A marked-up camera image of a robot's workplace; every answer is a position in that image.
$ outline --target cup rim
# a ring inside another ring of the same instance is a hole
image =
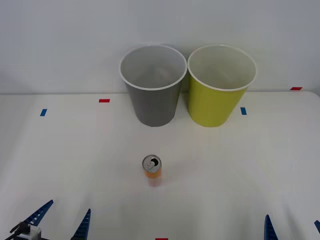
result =
[[[244,54],[245,56],[247,56],[252,62],[253,62],[253,65],[254,65],[254,68],[255,68],[255,74],[254,74],[254,77],[252,78],[252,80],[247,84],[247,85],[244,85],[242,87],[238,87],[238,88],[232,88],[232,89],[224,89],[224,88],[218,88],[218,87],[214,87],[214,86],[210,86],[202,81],[200,81],[194,74],[193,72],[191,71],[190,69],[190,59],[191,57],[198,51],[204,49],[204,48],[210,48],[210,47],[227,47],[227,48],[230,48],[230,49],[233,49],[235,51],[238,51],[242,54]],[[209,45],[205,45],[205,46],[202,46],[202,47],[199,47],[197,48],[196,50],[194,50],[191,55],[189,56],[188,58],[188,70],[189,70],[189,73],[191,74],[191,76],[198,82],[200,83],[201,85],[209,88],[209,89],[213,89],[213,90],[218,90],[218,91],[222,91],[222,92],[235,92],[235,91],[239,91],[239,90],[242,90],[242,89],[246,89],[247,87],[249,87],[250,84],[252,84],[255,80],[256,80],[256,77],[257,77],[257,73],[258,73],[258,69],[257,69],[257,64],[256,64],[256,61],[248,54],[246,53],[245,51],[243,51],[241,48],[238,48],[238,47],[234,47],[234,46],[231,46],[231,45],[227,45],[227,44],[209,44]]]
[[[182,74],[182,76],[175,82],[171,83],[170,85],[167,85],[167,86],[162,86],[162,87],[157,87],[157,88],[148,88],[148,87],[141,87],[141,86],[137,86],[137,85],[134,85],[133,83],[129,82],[128,80],[126,80],[126,78],[123,76],[122,72],[121,72],[121,65],[124,61],[124,59],[126,58],[126,56],[128,56],[130,53],[132,53],[133,51],[135,50],[138,50],[138,49],[142,49],[142,48],[146,48],[146,47],[163,47],[163,48],[167,48],[167,49],[171,49],[173,51],[175,51],[176,53],[178,53],[183,61],[184,61],[184,72]],[[170,47],[170,46],[167,46],[167,45],[162,45],[162,44],[147,44],[147,45],[143,45],[143,46],[139,46],[139,47],[135,47],[134,49],[128,51],[121,59],[120,61],[120,64],[119,64],[119,74],[122,78],[122,80],[130,85],[131,87],[134,87],[136,89],[140,89],[140,90],[146,90],[146,91],[158,91],[158,90],[164,90],[164,89],[168,89],[168,88],[171,88],[172,86],[178,84],[180,81],[182,81],[182,79],[185,77],[186,73],[187,73],[187,70],[188,70],[188,64],[187,64],[187,60],[185,58],[185,56],[183,56],[183,54],[181,52],[179,52],[177,49],[174,49],[173,47]]]

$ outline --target can lid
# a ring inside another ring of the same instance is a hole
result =
[[[142,161],[142,167],[148,173],[156,173],[161,168],[162,163],[158,156],[148,155]]]

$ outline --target pull tab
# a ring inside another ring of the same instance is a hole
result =
[[[151,162],[149,162],[146,166],[145,166],[145,168],[146,169],[151,169],[151,168],[153,168],[155,166],[155,163],[153,162],[153,161],[151,161]]]

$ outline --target yellow cup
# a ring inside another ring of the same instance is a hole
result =
[[[188,69],[188,112],[204,127],[217,127],[228,119],[257,73],[248,54],[221,44],[196,49],[188,59]]]

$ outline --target white table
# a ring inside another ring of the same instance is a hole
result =
[[[88,240],[262,240],[266,214],[279,240],[320,239],[320,98],[249,92],[216,128],[193,122],[185,98],[151,128],[127,94],[1,95],[0,239],[51,199],[50,240],[70,239],[88,208]]]

